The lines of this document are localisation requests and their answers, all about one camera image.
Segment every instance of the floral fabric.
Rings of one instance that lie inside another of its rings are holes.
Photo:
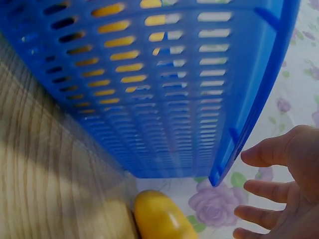
[[[302,0],[296,27],[271,95],[244,149],[286,133],[299,124],[319,127],[319,0]],[[202,239],[231,239],[236,227],[260,233],[259,226],[237,219],[239,204],[281,210],[284,205],[248,194],[248,179],[288,182],[286,168],[253,168],[237,159],[224,182],[212,188],[206,178],[143,179],[140,190],[160,190],[187,215]]]

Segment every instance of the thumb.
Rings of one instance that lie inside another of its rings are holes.
[[[243,152],[242,160],[256,167],[287,166],[304,196],[319,202],[319,129],[297,126]]]

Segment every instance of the blue plastic crate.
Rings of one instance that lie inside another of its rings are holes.
[[[0,0],[59,105],[140,178],[224,178],[280,69],[300,0]]]

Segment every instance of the wooden surface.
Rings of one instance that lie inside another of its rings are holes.
[[[137,238],[135,180],[108,158],[0,39],[0,239]]]

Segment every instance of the hand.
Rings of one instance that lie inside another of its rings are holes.
[[[242,152],[244,163],[255,167],[283,165],[294,182],[249,180],[244,188],[257,196],[286,203],[283,211],[239,206],[235,215],[258,224],[266,235],[238,228],[236,239],[319,239],[319,129],[298,126],[285,135],[263,140]]]

